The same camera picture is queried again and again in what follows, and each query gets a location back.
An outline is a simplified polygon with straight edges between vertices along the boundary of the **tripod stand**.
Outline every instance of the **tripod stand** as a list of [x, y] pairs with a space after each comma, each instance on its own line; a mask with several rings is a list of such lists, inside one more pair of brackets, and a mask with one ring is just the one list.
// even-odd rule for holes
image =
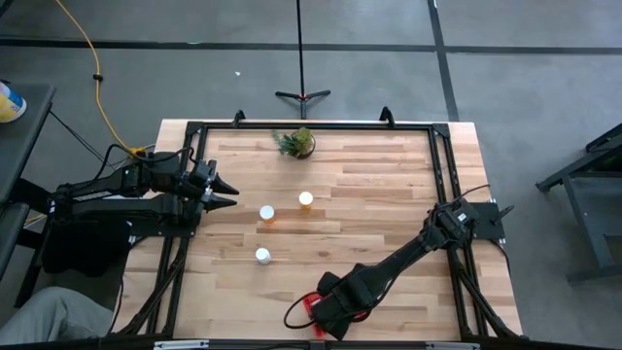
[[295, 1], [295, 10], [298, 21], [298, 58], [300, 64], [300, 94], [276, 91], [274, 94], [279, 97], [289, 97], [300, 103], [300, 118], [307, 119], [307, 102], [313, 97], [330, 95], [330, 90], [323, 90], [319, 92], [304, 93], [304, 64], [302, 63], [302, 28], [300, 25], [300, 0]]

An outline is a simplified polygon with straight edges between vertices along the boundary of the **concrete floor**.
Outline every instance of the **concrete floor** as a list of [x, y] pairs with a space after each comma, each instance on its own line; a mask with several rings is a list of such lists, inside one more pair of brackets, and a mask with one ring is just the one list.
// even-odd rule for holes
[[[65, 0], [93, 39], [295, 42], [294, 1], [156, 2]], [[446, 45], [622, 46], [617, 0], [437, 0], [437, 6]], [[302, 12], [306, 43], [434, 43], [425, 0], [302, 0]], [[49, 0], [16, 1], [0, 19], [0, 34], [79, 37]], [[100, 50], [99, 55], [104, 104], [131, 145], [154, 143], [164, 118], [232, 118], [238, 109], [252, 119], [297, 118], [295, 107], [273, 96], [277, 89], [297, 92], [296, 52]], [[460, 120], [476, 123], [492, 192], [501, 205], [516, 205], [504, 224], [525, 334], [620, 347], [622, 279], [567, 283], [567, 273], [594, 261], [565, 193], [544, 195], [534, 183], [622, 122], [622, 55], [448, 54], [448, 61]], [[311, 119], [374, 120], [388, 105], [399, 120], [448, 120], [435, 53], [308, 52], [305, 63], [307, 89], [332, 90], [311, 109]], [[92, 73], [87, 50], [2, 48], [0, 54], [0, 77], [55, 85], [53, 109], [103, 151], [113, 139], [97, 114]], [[60, 156], [68, 152], [74, 156]], [[97, 167], [96, 159], [50, 119], [24, 174], [51, 190], [89, 178]], [[14, 254], [0, 283], [5, 299], [13, 299], [28, 259], [26, 250]], [[82, 282], [98, 301], [114, 299], [116, 286], [93, 286]], [[11, 312], [9, 302], [0, 305], [2, 320]]]

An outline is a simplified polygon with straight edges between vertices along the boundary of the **small plant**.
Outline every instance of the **small plant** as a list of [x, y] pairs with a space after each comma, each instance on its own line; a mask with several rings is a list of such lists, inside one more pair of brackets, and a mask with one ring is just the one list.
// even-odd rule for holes
[[281, 155], [289, 155], [296, 158], [308, 155], [315, 148], [315, 139], [311, 130], [301, 127], [291, 135], [279, 135], [277, 130], [272, 130], [272, 138], [279, 145]]

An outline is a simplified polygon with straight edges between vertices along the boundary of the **gray pants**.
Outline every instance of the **gray pants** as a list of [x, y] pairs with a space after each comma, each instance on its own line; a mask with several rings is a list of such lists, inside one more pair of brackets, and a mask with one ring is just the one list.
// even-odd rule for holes
[[112, 311], [60, 287], [34, 295], [0, 330], [0, 345], [104, 336]]

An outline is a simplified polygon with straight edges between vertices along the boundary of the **wooden tabletop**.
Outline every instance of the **wooden tabletop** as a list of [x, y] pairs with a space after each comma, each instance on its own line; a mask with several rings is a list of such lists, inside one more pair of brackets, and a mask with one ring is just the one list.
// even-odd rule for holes
[[[163, 121], [156, 149], [180, 149], [186, 122]], [[474, 124], [454, 122], [450, 130], [463, 192], [487, 184]], [[324, 272], [343, 275], [355, 263], [378, 263], [418, 234], [427, 210], [437, 202], [425, 132], [314, 130], [313, 134], [315, 153], [298, 160], [276, 151], [269, 130], [209, 131], [205, 158], [218, 161], [221, 177], [240, 191], [239, 202], [204, 215], [190, 242], [176, 337], [314, 338], [312, 329], [283, 326], [292, 302], [315, 290]], [[448, 179], [442, 150], [439, 142]], [[299, 207], [303, 191], [315, 197], [311, 210]], [[449, 188], [446, 192], [451, 197]], [[467, 199], [489, 197], [482, 190]], [[275, 208], [273, 224], [260, 220], [263, 205]], [[131, 251], [117, 329], [152, 291], [161, 245], [161, 238], [152, 237]], [[259, 247], [270, 251], [270, 264], [257, 263]], [[474, 242], [473, 252], [482, 293], [519, 333], [503, 255], [490, 242]], [[168, 305], [167, 297], [163, 305]], [[475, 330], [468, 297], [466, 308]], [[302, 307], [290, 318], [292, 324], [307, 321]], [[459, 338], [444, 251], [432, 252], [406, 269], [371, 316], [353, 325], [345, 337]]]

